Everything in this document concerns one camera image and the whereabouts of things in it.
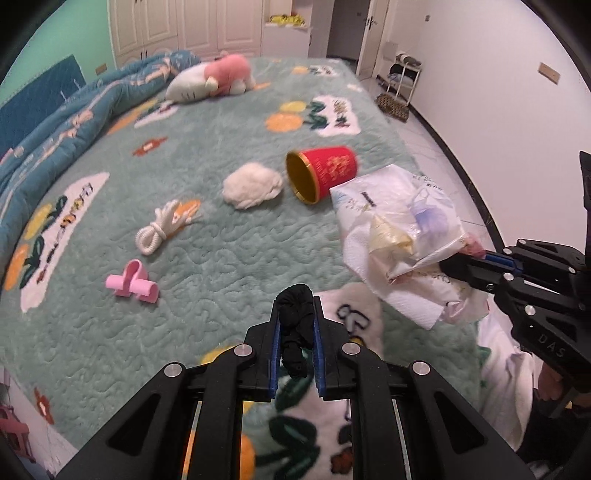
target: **white fluffy object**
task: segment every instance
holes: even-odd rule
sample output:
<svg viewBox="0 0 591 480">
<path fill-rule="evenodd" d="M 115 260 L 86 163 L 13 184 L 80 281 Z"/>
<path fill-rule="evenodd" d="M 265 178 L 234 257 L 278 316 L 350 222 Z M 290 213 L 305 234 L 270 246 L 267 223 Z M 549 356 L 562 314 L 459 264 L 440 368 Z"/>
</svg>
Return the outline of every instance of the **white fluffy object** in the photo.
<svg viewBox="0 0 591 480">
<path fill-rule="evenodd" d="M 223 181 L 223 199 L 239 210 L 260 205 L 279 195 L 283 179 L 260 163 L 247 163 Z"/>
</svg>

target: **human hand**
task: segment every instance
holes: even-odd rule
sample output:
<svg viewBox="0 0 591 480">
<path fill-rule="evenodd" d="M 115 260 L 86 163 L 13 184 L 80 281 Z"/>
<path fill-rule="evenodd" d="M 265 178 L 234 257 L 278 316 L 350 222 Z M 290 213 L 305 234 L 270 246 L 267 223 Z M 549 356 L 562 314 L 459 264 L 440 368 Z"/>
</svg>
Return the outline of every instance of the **human hand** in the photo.
<svg viewBox="0 0 591 480">
<path fill-rule="evenodd" d="M 564 393 L 562 375 L 555 372 L 548 364 L 542 365 L 542 371 L 538 377 L 538 393 L 542 400 L 558 400 Z M 584 408 L 591 407 L 591 393 L 582 394 L 573 400 L 574 405 Z"/>
</svg>

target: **stuffed toy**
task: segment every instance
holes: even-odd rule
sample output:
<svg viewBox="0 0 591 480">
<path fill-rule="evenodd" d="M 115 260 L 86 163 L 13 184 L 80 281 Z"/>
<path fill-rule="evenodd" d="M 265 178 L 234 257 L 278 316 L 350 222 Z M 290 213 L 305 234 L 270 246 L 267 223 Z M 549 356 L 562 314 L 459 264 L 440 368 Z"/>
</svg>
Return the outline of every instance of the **stuffed toy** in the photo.
<svg viewBox="0 0 591 480">
<path fill-rule="evenodd" d="M 165 98 L 177 103 L 195 102 L 208 96 L 240 95 L 255 86 L 251 66 L 242 55 L 225 55 L 179 73 L 168 86 Z"/>
<path fill-rule="evenodd" d="M 251 75 L 251 64 L 243 55 L 231 54 L 211 62 L 205 67 L 207 82 L 216 82 L 218 88 L 212 93 L 216 95 L 240 95 L 255 86 Z"/>
</svg>

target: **green wall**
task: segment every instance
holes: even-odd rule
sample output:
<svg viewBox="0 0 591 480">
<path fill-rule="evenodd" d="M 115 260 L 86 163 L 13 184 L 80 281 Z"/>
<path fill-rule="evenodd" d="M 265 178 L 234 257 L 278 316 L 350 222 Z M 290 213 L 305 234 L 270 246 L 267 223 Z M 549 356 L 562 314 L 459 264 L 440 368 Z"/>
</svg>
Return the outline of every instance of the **green wall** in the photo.
<svg viewBox="0 0 591 480">
<path fill-rule="evenodd" d="M 0 105 L 30 80 L 74 55 L 87 82 L 95 68 L 115 68 L 107 10 L 108 0 L 66 0 L 31 37 L 0 85 Z"/>
</svg>

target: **blue comforter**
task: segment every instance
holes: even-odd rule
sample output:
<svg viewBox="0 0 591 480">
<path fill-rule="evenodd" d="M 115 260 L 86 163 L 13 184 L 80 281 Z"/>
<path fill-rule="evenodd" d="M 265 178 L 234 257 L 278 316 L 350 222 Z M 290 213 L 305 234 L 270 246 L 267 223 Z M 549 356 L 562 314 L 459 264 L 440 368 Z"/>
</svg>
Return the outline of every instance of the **blue comforter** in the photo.
<svg viewBox="0 0 591 480">
<path fill-rule="evenodd" d="M 22 229 L 55 180 L 114 116 L 140 104 L 199 59 L 163 53 L 127 65 L 80 89 L 0 164 L 0 278 Z"/>
</svg>

